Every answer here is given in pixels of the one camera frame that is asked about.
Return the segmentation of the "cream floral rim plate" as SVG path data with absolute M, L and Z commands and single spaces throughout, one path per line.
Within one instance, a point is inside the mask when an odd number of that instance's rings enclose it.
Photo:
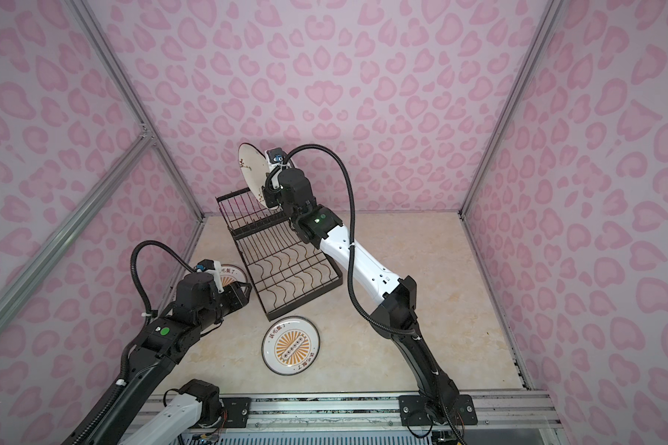
M 269 175 L 269 167 L 265 155 L 250 143 L 239 145 L 239 168 L 250 189 L 250 193 L 257 202 L 268 209 L 263 187 Z

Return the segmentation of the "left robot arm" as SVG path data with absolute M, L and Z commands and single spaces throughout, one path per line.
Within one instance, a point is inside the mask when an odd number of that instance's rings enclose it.
M 66 444 L 116 444 L 153 391 L 179 365 L 203 333 L 250 302 L 252 284 L 218 285 L 212 274 L 187 274 L 165 315 L 150 322 L 122 351 L 120 371 L 111 388 Z

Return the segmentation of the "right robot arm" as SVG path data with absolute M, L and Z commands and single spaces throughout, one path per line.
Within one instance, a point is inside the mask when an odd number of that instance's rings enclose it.
M 276 167 L 257 174 L 258 200 L 269 208 L 280 208 L 291 230 L 336 261 L 347 272 L 347 290 L 354 309 L 384 339 L 393 341 L 411 369 L 426 401 L 430 420 L 451 425 L 460 392 L 438 365 L 424 339 L 418 316 L 417 283 L 385 268 L 354 239 L 356 215 L 350 222 L 319 204 L 310 181 L 297 168 Z

